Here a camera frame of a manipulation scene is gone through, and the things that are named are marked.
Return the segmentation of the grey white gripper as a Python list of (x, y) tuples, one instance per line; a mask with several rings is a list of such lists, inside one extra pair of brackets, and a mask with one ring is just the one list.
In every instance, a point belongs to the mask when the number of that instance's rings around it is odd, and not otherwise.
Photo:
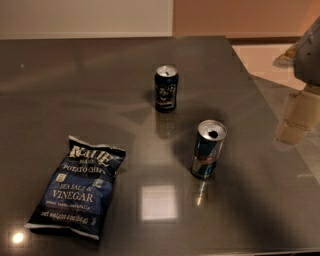
[(290, 146), (298, 144), (320, 122), (320, 17), (297, 44), (273, 62), (275, 66), (293, 63), (295, 77), (308, 84), (289, 94), (276, 130), (276, 141)]

